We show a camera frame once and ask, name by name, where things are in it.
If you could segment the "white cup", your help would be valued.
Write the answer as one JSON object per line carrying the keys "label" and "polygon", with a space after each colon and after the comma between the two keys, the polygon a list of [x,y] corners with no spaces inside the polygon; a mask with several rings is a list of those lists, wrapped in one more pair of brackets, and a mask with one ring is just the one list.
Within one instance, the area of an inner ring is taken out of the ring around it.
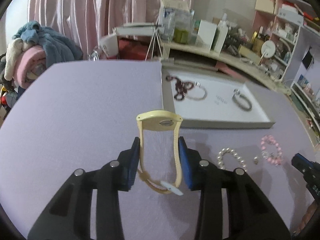
{"label": "white cup", "polygon": [[107,58],[116,57],[119,53],[118,38],[116,34],[106,35],[100,38],[99,47]]}

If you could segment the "pink white bookshelf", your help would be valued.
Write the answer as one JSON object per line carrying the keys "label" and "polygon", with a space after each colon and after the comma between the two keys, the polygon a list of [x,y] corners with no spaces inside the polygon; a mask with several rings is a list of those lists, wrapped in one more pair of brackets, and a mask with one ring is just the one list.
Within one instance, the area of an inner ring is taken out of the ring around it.
{"label": "pink white bookshelf", "polygon": [[254,30],[276,45],[271,77],[289,88],[314,147],[319,146],[319,19],[308,0],[256,0]]}

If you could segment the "clear plastic bag box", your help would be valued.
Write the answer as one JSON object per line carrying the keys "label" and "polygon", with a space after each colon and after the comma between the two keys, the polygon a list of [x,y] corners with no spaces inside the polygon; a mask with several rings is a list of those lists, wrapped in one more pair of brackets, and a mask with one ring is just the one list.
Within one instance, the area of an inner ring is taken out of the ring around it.
{"label": "clear plastic bag box", "polygon": [[165,42],[174,42],[176,28],[189,31],[193,28],[194,11],[183,0],[161,0],[158,23],[161,26],[161,39]]}

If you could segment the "green jar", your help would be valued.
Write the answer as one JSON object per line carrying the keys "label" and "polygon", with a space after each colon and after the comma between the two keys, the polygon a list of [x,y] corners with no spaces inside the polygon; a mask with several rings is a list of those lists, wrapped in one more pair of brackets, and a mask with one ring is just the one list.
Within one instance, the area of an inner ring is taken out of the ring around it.
{"label": "green jar", "polygon": [[179,44],[187,44],[189,31],[176,28],[174,31],[174,42]]}

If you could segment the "white lotion bottle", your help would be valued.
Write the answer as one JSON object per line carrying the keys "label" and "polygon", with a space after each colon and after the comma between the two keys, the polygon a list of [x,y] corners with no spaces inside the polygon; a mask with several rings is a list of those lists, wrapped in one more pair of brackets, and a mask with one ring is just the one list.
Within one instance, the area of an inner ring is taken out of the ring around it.
{"label": "white lotion bottle", "polygon": [[226,40],[228,34],[228,22],[227,22],[227,14],[224,13],[220,22],[217,25],[214,41],[213,41],[213,51],[216,53],[221,53],[224,42]]}

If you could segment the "white box on desk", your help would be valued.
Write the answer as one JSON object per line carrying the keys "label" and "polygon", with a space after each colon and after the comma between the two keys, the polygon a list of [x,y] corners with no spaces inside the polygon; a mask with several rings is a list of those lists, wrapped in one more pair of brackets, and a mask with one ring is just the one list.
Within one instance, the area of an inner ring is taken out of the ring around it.
{"label": "white box on desk", "polygon": [[207,51],[211,50],[217,25],[205,20],[200,21],[195,45]]}

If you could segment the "pink curtain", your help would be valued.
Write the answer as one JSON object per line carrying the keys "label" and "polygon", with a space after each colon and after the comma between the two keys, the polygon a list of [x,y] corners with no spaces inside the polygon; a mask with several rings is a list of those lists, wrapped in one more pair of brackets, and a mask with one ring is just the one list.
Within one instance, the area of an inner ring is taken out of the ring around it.
{"label": "pink curtain", "polygon": [[67,36],[87,56],[115,27],[156,22],[160,6],[161,0],[29,0],[28,19]]}

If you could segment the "round white mirror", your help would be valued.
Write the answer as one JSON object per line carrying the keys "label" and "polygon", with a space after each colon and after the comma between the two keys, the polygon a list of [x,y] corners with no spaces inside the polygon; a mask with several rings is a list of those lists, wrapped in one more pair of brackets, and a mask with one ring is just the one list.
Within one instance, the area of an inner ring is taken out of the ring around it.
{"label": "round white mirror", "polygon": [[264,59],[270,59],[276,52],[276,45],[273,41],[268,40],[263,43],[261,46],[261,57],[260,57],[260,63],[263,62]]}

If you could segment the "pile of blankets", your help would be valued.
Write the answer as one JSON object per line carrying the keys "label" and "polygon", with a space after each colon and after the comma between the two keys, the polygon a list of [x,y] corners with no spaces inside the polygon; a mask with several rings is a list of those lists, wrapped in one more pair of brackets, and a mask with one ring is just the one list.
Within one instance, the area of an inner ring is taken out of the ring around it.
{"label": "pile of blankets", "polygon": [[12,37],[1,56],[1,84],[27,89],[50,66],[83,59],[83,52],[70,38],[51,27],[30,21]]}

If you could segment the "grey jewelry tray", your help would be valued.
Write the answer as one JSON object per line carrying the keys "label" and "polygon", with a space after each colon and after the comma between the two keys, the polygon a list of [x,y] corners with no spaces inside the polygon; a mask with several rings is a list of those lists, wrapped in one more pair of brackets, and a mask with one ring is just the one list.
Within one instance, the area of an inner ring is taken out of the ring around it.
{"label": "grey jewelry tray", "polygon": [[275,121],[263,87],[210,70],[163,62],[163,108],[185,128],[267,129]]}

